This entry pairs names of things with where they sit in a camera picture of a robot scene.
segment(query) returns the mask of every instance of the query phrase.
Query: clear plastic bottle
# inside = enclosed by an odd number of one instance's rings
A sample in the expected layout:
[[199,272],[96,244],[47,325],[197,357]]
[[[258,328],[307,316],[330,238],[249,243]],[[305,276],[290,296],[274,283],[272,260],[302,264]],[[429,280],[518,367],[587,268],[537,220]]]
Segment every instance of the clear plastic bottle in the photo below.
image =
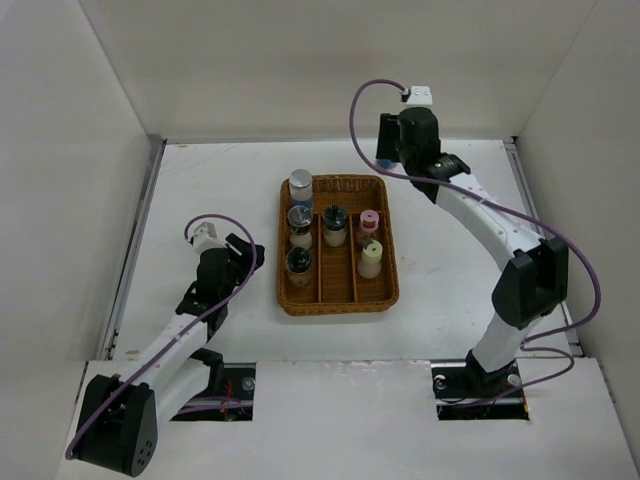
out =
[[358,273],[364,278],[376,278],[382,271],[382,244],[371,240],[362,249],[362,256],[358,261]]
[[287,254],[287,278],[294,287],[306,287],[311,282],[311,253],[302,247]]
[[289,193],[293,205],[313,209],[313,177],[306,170],[294,170],[289,175]]
[[322,236],[330,247],[341,246],[347,238],[349,214],[344,207],[332,205],[322,214]]
[[367,240],[377,240],[376,232],[380,225],[380,215],[375,210],[365,210],[360,214],[360,224],[356,231],[356,243],[361,247]]
[[287,222],[291,228],[289,242],[292,247],[302,247],[309,250],[313,244],[311,237],[311,225],[313,213],[311,209],[303,205],[295,205],[287,213]]

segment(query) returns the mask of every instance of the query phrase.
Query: white table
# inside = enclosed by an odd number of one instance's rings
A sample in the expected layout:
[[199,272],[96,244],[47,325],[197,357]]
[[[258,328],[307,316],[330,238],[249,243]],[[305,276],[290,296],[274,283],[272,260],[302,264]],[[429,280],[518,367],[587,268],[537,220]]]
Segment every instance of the white table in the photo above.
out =
[[[123,363],[91,362],[85,378]],[[519,364],[526,381],[566,360]],[[579,358],[569,374],[528,389],[530,421],[438,421],[423,361],[258,362],[256,380],[253,421],[171,422],[139,478],[638,478],[592,359]],[[63,459],[56,480],[123,478]]]
[[[373,156],[375,142],[363,144]],[[524,211],[502,141],[448,140],[443,149],[467,162],[499,202]],[[266,247],[265,265],[231,302],[229,318],[210,344],[226,361],[466,355],[491,319],[491,291],[499,271],[471,234],[406,181],[385,180],[400,281],[398,303],[379,314],[291,317],[282,310],[276,302],[279,189],[296,168],[313,174],[375,174],[346,140],[167,147],[114,359],[135,358],[165,327],[195,279],[198,263],[182,240],[182,229],[193,216],[211,212],[238,219]],[[215,223],[221,237],[232,231],[222,221]],[[557,308],[536,331],[565,321]],[[568,349],[564,335],[540,343]]]

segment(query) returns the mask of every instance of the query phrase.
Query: pink lid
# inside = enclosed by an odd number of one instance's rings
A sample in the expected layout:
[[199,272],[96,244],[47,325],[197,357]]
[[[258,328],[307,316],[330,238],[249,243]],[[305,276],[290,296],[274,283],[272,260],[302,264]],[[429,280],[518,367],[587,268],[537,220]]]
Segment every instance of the pink lid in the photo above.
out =
[[365,233],[373,233],[378,229],[380,215],[375,210],[365,210],[360,214],[360,229]]

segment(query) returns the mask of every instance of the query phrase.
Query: brown basket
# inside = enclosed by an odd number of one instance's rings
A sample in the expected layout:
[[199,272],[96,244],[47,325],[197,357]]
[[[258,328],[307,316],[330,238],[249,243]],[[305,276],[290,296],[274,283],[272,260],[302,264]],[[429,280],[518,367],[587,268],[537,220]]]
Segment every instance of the brown basket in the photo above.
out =
[[[340,205],[349,212],[347,241],[330,247],[322,239],[322,212]],[[280,230],[278,236],[278,303],[289,315],[382,312],[398,301],[398,271],[393,249],[387,190],[384,182],[371,175],[316,175],[313,177],[313,280],[306,287],[294,287],[285,271],[291,249],[287,212],[291,208],[289,181],[280,188]],[[361,277],[356,266],[360,247],[355,229],[363,210],[380,215],[378,237],[383,246],[382,272],[376,278]]]

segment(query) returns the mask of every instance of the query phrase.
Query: bottle cap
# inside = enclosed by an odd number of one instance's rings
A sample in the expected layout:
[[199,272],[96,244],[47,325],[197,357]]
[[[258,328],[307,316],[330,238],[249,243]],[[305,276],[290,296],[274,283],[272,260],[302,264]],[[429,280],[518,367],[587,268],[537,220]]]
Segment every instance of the bottle cap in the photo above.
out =
[[377,240],[371,240],[362,249],[362,260],[366,263],[378,263],[382,260],[382,244]]
[[360,214],[360,230],[365,233],[373,233],[380,224],[380,215],[375,210],[365,210]]
[[289,185],[292,188],[307,188],[309,185],[311,185],[312,181],[313,177],[306,170],[294,170],[293,172],[291,172],[291,175],[289,175]]
[[347,225],[349,214],[344,207],[331,205],[322,214],[322,224],[327,230],[342,230]]
[[311,254],[302,247],[292,248],[287,254],[287,269],[293,273],[304,273],[311,268]]
[[313,213],[309,207],[296,205],[295,207],[291,207],[289,213],[287,213],[287,222],[293,233],[302,235],[311,230]]

